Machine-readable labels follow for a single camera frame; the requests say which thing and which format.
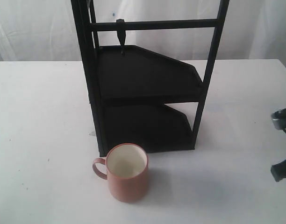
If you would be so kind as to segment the black two-tier metal rack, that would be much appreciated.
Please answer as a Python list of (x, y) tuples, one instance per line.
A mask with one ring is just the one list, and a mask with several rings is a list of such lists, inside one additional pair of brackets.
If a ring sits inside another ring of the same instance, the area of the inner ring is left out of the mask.
[(213, 28), (204, 77), (185, 62), (125, 43), (116, 22), (96, 21), (91, 0), (71, 2), (99, 154), (122, 143), (147, 153), (193, 150), (229, 2), (215, 19), (125, 22), (127, 31)]

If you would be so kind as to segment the terracotta pink ceramic mug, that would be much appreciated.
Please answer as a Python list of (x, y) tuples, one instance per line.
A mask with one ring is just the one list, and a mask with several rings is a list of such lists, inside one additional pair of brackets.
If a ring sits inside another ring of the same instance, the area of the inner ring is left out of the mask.
[(149, 158), (136, 144), (115, 146), (105, 159), (94, 159), (92, 168), (98, 177), (107, 181), (110, 194), (120, 202), (136, 202), (148, 191)]

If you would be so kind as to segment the white backdrop curtain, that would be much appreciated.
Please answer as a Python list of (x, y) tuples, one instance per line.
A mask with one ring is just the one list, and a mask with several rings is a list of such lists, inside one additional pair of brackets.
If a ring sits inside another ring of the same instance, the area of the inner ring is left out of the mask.
[[(97, 22), (209, 19), (217, 0), (96, 0)], [(180, 59), (206, 59), (211, 28), (129, 31), (126, 42)], [(286, 0), (232, 0), (218, 59), (279, 59), (286, 66)], [(78, 61), (68, 0), (0, 0), (0, 61)]]

